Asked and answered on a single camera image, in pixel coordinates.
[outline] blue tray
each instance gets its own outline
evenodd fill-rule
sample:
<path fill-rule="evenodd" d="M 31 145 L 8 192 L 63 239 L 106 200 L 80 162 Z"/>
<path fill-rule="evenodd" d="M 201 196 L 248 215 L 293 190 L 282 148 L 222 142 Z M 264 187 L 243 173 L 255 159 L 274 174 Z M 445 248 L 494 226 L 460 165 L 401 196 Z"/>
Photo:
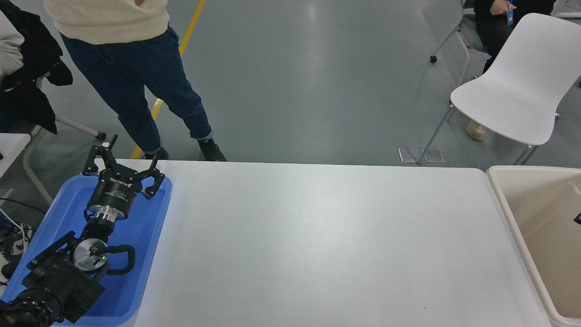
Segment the blue tray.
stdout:
<path fill-rule="evenodd" d="M 63 184 L 1 299 L 11 301 L 24 290 L 21 282 L 30 272 L 26 269 L 26 264 L 42 250 L 71 230 L 75 232 L 76 237 L 80 236 L 85 226 L 83 210 L 97 181 L 96 176 L 78 175 Z M 103 277 L 100 284 L 106 290 L 91 309 L 75 324 L 65 321 L 55 325 L 119 326 L 136 313 L 145 291 L 170 196 L 171 181 L 167 177 L 151 200 L 147 200 L 143 195 L 137 195 L 128 218 L 115 223 L 115 231 L 108 242 L 111 246 L 121 244 L 133 246 L 135 268 L 126 275 Z M 127 265 L 127 255 L 112 254 L 109 263 L 112 269 L 124 268 Z"/>

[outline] yellow floor line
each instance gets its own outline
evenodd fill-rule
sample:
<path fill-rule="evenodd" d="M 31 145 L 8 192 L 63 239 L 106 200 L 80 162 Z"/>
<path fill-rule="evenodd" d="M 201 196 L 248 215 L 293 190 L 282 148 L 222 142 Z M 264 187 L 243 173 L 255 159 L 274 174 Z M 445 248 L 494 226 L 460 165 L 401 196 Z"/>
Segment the yellow floor line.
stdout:
<path fill-rule="evenodd" d="M 188 29 L 185 32 L 184 37 L 182 38 L 182 43 L 180 44 L 180 56 L 184 55 L 185 48 L 188 46 L 189 38 L 192 36 L 193 28 L 196 27 L 196 23 L 198 22 L 198 18 L 200 17 L 200 13 L 202 12 L 202 8 L 204 8 L 205 3 L 206 0 L 200 0 L 200 2 L 198 3 L 198 7 L 196 8 L 196 11 L 193 13 L 192 20 L 189 22 Z M 151 115 L 153 117 L 153 120 L 157 118 L 157 114 L 159 113 L 159 109 L 161 109 L 162 104 L 163 104 L 162 99 L 158 98 L 155 101 L 155 104 L 151 109 Z M 131 154 L 131 159 L 139 159 L 140 156 L 141 148 L 139 148 L 139 146 L 136 145 L 135 149 L 133 149 L 133 154 Z"/>

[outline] metal plate on floor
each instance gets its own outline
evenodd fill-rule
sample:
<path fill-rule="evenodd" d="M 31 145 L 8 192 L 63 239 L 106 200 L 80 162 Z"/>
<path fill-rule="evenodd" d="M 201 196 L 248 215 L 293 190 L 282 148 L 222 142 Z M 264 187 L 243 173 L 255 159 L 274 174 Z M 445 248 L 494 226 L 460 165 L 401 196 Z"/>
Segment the metal plate on floor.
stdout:
<path fill-rule="evenodd" d="M 401 162 L 405 164 L 415 163 L 418 161 L 421 148 L 399 148 Z"/>
<path fill-rule="evenodd" d="M 446 162 L 440 148 L 428 148 L 424 153 L 426 162 Z"/>
<path fill-rule="evenodd" d="M 422 148 L 399 148 L 398 150 L 401 162 L 405 164 L 415 163 L 422 153 Z M 445 162 L 440 148 L 429 148 L 424 153 L 424 159 L 426 162 Z"/>

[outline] white chair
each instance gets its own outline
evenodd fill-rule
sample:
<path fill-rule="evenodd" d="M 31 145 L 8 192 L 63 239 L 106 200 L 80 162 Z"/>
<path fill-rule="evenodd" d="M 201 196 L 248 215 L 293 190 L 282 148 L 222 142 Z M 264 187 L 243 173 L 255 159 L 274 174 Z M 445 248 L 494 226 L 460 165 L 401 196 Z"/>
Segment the white chair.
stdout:
<path fill-rule="evenodd" d="M 491 131 L 527 144 L 523 164 L 551 137 L 557 106 L 581 74 L 581 26 L 531 13 L 521 19 L 489 70 L 456 88 L 452 105 L 425 150 L 455 109 Z"/>
<path fill-rule="evenodd" d="M 466 54 L 466 62 L 458 78 L 457 86 L 462 85 L 466 77 L 466 71 L 468 70 L 468 65 L 470 64 L 470 50 L 474 49 L 479 52 L 487 52 L 486 47 L 482 45 L 480 37 L 476 33 L 476 18 L 474 15 L 474 5 L 468 3 L 469 0 L 460 0 L 458 3 L 458 20 L 454 23 L 450 31 L 446 33 L 444 38 L 440 41 L 434 52 L 430 55 L 430 62 L 435 63 L 437 61 L 437 52 L 444 46 L 444 43 L 450 38 L 452 34 L 456 36 L 464 54 Z"/>
<path fill-rule="evenodd" d="M 42 79 L 43 77 L 39 77 L 37 79 L 37 87 L 42 87 Z M 94 136 L 99 141 L 104 141 L 107 138 L 107 134 L 101 131 L 96 131 L 89 127 L 86 127 L 82 124 L 79 124 L 75 121 L 72 121 L 66 117 L 56 116 L 56 121 L 68 125 L 74 129 L 83 131 L 89 135 Z M 12 126 L 9 129 L 10 133 L 25 133 L 31 136 L 30 143 L 26 147 L 26 150 L 23 153 L 22 157 L 22 166 L 24 168 L 24 172 L 28 175 L 28 178 L 32 181 L 33 185 L 38 189 L 40 194 L 42 195 L 43 199 L 50 205 L 52 203 L 52 197 L 41 183 L 40 179 L 38 179 L 37 175 L 34 173 L 32 168 L 30 168 L 30 157 L 33 154 L 34 150 L 38 147 L 40 141 L 46 134 L 47 130 L 43 129 L 42 127 L 37 127 L 35 124 L 26 121 L 19 121 L 15 126 Z"/>
<path fill-rule="evenodd" d="M 570 3 L 573 2 L 572 0 L 557 0 L 555 2 L 555 6 L 553 7 L 553 12 L 551 12 L 551 15 L 555 16 L 555 17 L 559 17 L 559 18 L 580 18 L 581 17 L 581 12 L 579 12 L 578 8 L 579 8 L 579 2 L 577 2 L 577 6 L 572 6 Z M 568 11 L 568 10 L 563 10 L 566 7 L 569 8 L 573 8 L 574 10 L 577 10 L 576 12 L 572 12 L 572 11 Z"/>

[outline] white cable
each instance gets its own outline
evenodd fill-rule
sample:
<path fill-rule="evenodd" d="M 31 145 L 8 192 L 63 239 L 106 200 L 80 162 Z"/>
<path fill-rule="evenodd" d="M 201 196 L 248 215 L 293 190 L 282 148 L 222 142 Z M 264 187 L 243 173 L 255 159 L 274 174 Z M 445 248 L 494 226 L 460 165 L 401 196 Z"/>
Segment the white cable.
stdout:
<path fill-rule="evenodd" d="M 24 229 L 22 229 L 22 227 L 20 225 L 18 225 L 17 223 L 15 223 L 12 218 L 10 218 L 6 212 L 4 212 L 4 210 L 2 210 L 2 208 L 0 208 L 0 212 L 4 215 L 4 217 L 8 218 L 8 220 L 14 225 L 16 226 L 16 228 L 20 229 L 20 232 L 22 233 L 22 255 L 24 255 L 24 253 L 26 252 L 26 235 L 24 234 Z"/>

